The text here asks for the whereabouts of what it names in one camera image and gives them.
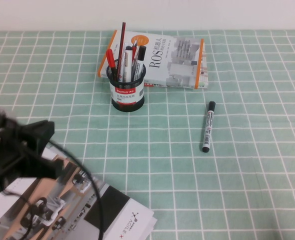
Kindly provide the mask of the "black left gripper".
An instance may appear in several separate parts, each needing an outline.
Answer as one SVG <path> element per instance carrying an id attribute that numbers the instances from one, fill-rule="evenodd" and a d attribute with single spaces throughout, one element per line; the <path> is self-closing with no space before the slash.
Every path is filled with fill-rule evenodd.
<path id="1" fill-rule="evenodd" d="M 64 161 L 40 157 L 54 133 L 53 121 L 20 125 L 13 119 L 0 117 L 0 183 L 17 178 L 60 177 Z"/>

